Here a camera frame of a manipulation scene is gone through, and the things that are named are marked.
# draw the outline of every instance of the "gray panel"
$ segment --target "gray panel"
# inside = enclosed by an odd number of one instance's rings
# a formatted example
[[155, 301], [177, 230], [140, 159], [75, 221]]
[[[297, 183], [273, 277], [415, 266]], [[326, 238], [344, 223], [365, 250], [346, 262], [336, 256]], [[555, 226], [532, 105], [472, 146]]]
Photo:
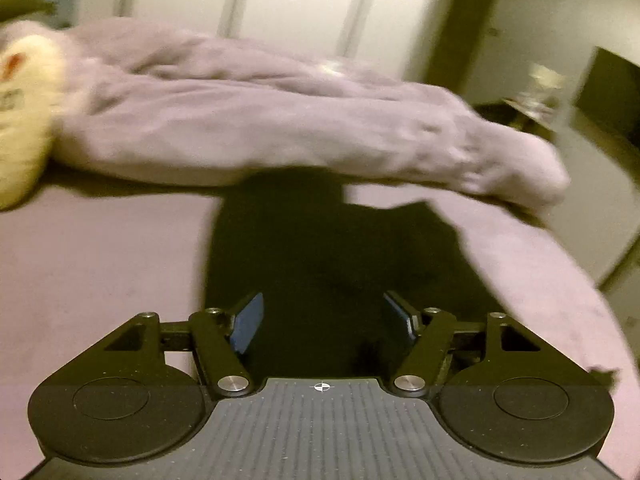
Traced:
[[597, 460], [508, 465], [453, 440], [426, 403], [375, 380], [269, 380], [224, 400], [188, 444], [145, 464], [87, 468], [52, 460], [34, 480], [612, 480]]

